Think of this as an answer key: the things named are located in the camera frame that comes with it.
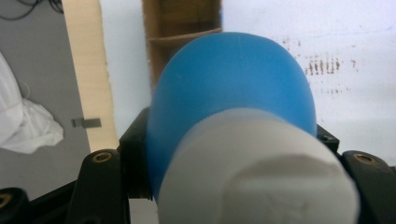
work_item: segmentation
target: brass screw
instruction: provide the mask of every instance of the brass screw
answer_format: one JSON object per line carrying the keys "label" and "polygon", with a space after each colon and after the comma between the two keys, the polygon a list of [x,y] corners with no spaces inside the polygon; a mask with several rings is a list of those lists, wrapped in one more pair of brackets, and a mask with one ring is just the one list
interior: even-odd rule
{"label": "brass screw", "polygon": [[100,163],[100,162],[109,161],[112,157],[113,155],[109,152],[100,152],[92,158],[92,161],[96,163]]}
{"label": "brass screw", "polygon": [[373,159],[369,156],[366,156],[364,154],[356,153],[353,155],[353,157],[355,157],[356,160],[358,160],[362,163],[368,164],[368,165],[372,165],[372,164],[376,163],[375,159]]}
{"label": "brass screw", "polygon": [[10,194],[0,194],[0,209],[6,206],[11,199],[12,195]]}

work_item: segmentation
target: screw hole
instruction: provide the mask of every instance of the screw hole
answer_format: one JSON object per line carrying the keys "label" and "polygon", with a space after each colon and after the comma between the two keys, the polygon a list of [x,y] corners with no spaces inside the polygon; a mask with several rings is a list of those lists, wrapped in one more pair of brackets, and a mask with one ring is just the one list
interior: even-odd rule
{"label": "screw hole", "polygon": [[92,158],[92,161],[93,162],[105,162],[105,161],[109,161],[111,159],[111,157],[113,157],[113,155],[109,152],[100,152]]}
{"label": "screw hole", "polygon": [[0,194],[0,209],[6,206],[9,201],[11,201],[12,195],[10,194]]}
{"label": "screw hole", "polygon": [[319,139],[320,139],[321,141],[323,141],[323,142],[327,142],[327,141],[333,140],[332,137],[330,137],[329,135],[325,135],[325,134],[320,135],[320,136],[319,136]]}
{"label": "screw hole", "polygon": [[354,157],[355,157],[356,160],[358,160],[358,161],[360,161],[362,163],[365,163],[365,164],[374,164],[374,163],[376,163],[375,159],[373,159],[373,158],[371,158],[369,156],[360,154],[360,153],[355,154]]}

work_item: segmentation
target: white cloth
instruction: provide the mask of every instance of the white cloth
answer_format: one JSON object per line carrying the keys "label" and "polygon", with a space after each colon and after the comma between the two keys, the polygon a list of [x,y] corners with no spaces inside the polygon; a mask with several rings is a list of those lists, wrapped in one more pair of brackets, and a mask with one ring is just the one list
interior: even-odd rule
{"label": "white cloth", "polygon": [[0,53],[0,148],[33,153],[64,139],[63,128],[42,105],[22,99],[14,75]]}

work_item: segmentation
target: blue balloon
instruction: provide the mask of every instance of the blue balloon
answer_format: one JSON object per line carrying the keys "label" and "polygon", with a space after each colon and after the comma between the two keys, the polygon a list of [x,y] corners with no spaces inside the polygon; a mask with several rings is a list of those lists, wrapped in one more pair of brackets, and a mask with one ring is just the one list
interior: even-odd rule
{"label": "blue balloon", "polygon": [[172,58],[148,115],[148,173],[157,200],[184,134],[202,119],[241,107],[273,113],[317,134],[314,101],[304,72],[276,42],[241,33],[206,35]]}

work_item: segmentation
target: black cable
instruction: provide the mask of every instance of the black cable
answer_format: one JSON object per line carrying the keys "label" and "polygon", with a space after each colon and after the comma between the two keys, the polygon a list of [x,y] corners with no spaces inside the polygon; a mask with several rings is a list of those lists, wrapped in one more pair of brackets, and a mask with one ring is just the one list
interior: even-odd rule
{"label": "black cable", "polygon": [[64,14],[64,10],[59,6],[62,4],[62,1],[58,0],[49,0],[49,4],[52,9],[58,13]]}
{"label": "black cable", "polygon": [[[0,15],[1,20],[5,21],[18,21],[21,20],[25,17],[27,17],[30,13],[32,13],[33,10],[35,10],[35,7],[38,6],[40,3],[42,3],[44,0],[35,0],[34,3],[27,3],[24,2],[23,0],[17,0],[17,2],[21,3],[22,5],[30,7],[29,10],[27,10],[25,13],[21,14],[20,16],[17,17],[6,17]],[[64,14],[64,9],[61,7],[62,5],[62,0],[49,0],[49,4],[52,7],[52,9],[58,13]]]}
{"label": "black cable", "polygon": [[35,7],[40,3],[41,3],[40,0],[35,0],[35,2],[31,5],[30,9],[27,12],[23,13],[22,15],[17,16],[17,17],[5,17],[5,16],[0,15],[0,19],[5,20],[5,21],[21,20],[21,19],[27,17],[30,13],[32,13],[32,11],[35,9]]}
{"label": "black cable", "polygon": [[26,5],[26,6],[29,6],[29,7],[32,7],[32,6],[34,6],[35,5],[35,3],[27,3],[27,2],[24,2],[24,1],[22,1],[22,0],[17,0],[18,2],[20,2],[21,4],[23,4],[23,5]]}

